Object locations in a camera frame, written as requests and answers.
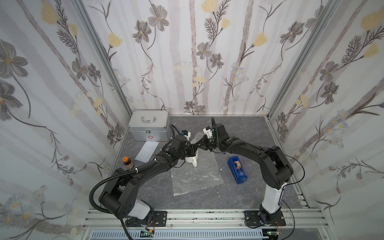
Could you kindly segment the cream ceramic mug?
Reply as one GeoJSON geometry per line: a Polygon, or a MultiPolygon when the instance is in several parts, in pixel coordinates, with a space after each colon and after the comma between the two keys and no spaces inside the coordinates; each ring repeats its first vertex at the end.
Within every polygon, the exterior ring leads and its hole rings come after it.
{"type": "Polygon", "coordinates": [[[190,163],[193,165],[194,168],[197,167],[197,160],[198,160],[199,150],[190,150],[186,152],[185,160],[187,163],[190,163]]]}

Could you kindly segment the clear bubble wrap sheet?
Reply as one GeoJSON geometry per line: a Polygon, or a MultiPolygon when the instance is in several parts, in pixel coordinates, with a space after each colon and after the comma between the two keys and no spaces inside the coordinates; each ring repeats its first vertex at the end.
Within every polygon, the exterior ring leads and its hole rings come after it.
{"type": "Polygon", "coordinates": [[[182,163],[171,169],[174,196],[208,189],[224,183],[215,153],[199,149],[197,166],[182,163]]]}

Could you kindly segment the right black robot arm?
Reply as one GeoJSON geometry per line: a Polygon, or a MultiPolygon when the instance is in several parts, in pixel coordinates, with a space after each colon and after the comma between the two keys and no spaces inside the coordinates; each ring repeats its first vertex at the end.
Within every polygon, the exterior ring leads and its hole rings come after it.
{"type": "Polygon", "coordinates": [[[219,150],[222,154],[240,155],[259,164],[266,190],[258,216],[261,225],[271,225],[281,212],[282,196],[294,173],[289,160],[277,146],[255,146],[238,137],[231,137],[222,124],[212,125],[204,129],[204,136],[197,142],[198,146],[211,152],[219,150]]]}

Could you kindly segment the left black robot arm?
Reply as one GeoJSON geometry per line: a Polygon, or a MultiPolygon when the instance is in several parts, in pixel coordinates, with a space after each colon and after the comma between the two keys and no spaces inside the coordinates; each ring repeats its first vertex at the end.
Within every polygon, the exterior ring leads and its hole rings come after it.
{"type": "Polygon", "coordinates": [[[128,217],[140,220],[149,218],[151,207],[137,199],[140,187],[155,176],[174,168],[179,160],[195,156],[197,149],[185,136],[177,135],[146,164],[131,171],[117,169],[111,177],[94,187],[96,190],[104,186],[99,196],[99,203],[102,205],[100,211],[112,214],[119,220],[128,217]]]}

